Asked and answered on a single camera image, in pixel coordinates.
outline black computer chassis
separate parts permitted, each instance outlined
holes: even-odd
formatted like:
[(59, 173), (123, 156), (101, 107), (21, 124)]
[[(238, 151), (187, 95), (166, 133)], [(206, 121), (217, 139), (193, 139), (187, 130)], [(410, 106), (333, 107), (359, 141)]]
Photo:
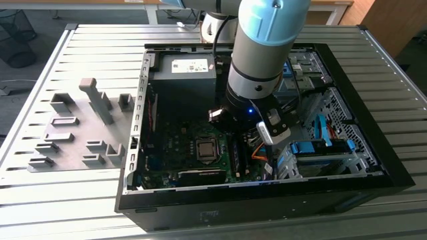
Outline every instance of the black computer chassis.
[[(187, 48), (194, 51), (202, 46), (205, 49), (213, 47), (194, 43), (153, 44), (146, 45), (146, 49), (181, 51)], [(147, 232), (338, 214), (416, 185), (329, 45), (297, 43), (294, 48), (313, 48), (318, 52), (386, 174), (286, 184), (271, 182), (247, 187), (123, 194), (123, 163), (115, 211), (126, 214)]]

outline slotted metal table surface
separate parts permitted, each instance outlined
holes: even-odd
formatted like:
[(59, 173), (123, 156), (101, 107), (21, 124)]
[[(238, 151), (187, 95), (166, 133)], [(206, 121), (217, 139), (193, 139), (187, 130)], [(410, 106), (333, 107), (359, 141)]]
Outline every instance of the slotted metal table surface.
[(427, 239), (427, 102), (369, 31), (307, 26), (298, 42), (327, 43), (417, 186), (345, 214), (202, 229), (146, 232), (114, 212), (119, 169), (30, 173), (51, 119), (51, 94), (98, 79), (111, 94), (137, 92), (146, 43), (198, 43), (174, 25), (79, 25), (66, 30), (0, 149), (0, 239)]

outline gray floor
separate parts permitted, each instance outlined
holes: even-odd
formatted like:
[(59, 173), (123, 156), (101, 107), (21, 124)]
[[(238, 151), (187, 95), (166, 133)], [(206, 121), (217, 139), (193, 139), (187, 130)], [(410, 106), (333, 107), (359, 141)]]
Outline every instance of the gray floor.
[[(38, 33), (38, 38), (30, 42), (38, 55), (34, 65), (15, 69), (0, 60), (0, 84), (5, 80), (37, 80), (50, 59), (53, 50), (69, 23), (79, 24), (149, 24), (147, 13), (143, 10), (61, 10), (61, 19), (53, 19), (49, 10), (26, 10), (27, 17)], [(173, 13), (178, 19), (170, 19), (163, 11), (158, 11), (161, 24), (175, 24), (178, 21), (195, 21), (190, 10)], [(0, 135), (10, 132), (15, 119), (21, 113), (34, 82), (9, 82), (13, 92), (10, 96), (0, 96)]]
[[(147, 14), (143, 10), (61, 10), (61, 19), (53, 19), (49, 10), (27, 10), (26, 14), (39, 35), (30, 43), (38, 55), (38, 61), (23, 69), (10, 68), (0, 61), (0, 81), (38, 79), (69, 23), (149, 24)], [(190, 11), (182, 11), (174, 15), (186, 20)], [(158, 16), (161, 24), (174, 24), (178, 21), (167, 18), (169, 15), (163, 11), (158, 11)], [(194, 20), (195, 18), (191, 17), (187, 21), (191, 23)], [(408, 74), (424, 92), (427, 93), (427, 43), (420, 45), (416, 41), (410, 42), (397, 60), (400, 64), (412, 65)], [(0, 96), (0, 135), (10, 132), (34, 83), (19, 81), (9, 82), (7, 85), (14, 91), (10, 96)]]

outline open computer tower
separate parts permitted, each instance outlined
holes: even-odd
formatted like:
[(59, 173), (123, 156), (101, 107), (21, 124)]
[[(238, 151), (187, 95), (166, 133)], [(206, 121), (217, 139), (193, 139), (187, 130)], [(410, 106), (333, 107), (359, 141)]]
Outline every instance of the open computer tower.
[(221, 131), (233, 48), (146, 46), (115, 211), (149, 232), (337, 214), (416, 184), (326, 44), (283, 66), (291, 136)]

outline power supply label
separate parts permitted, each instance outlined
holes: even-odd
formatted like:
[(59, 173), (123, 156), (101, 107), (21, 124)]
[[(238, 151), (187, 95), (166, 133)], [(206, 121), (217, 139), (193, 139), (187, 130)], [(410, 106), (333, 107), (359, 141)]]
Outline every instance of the power supply label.
[(173, 61), (173, 73), (207, 73), (209, 60), (207, 59), (177, 59)]

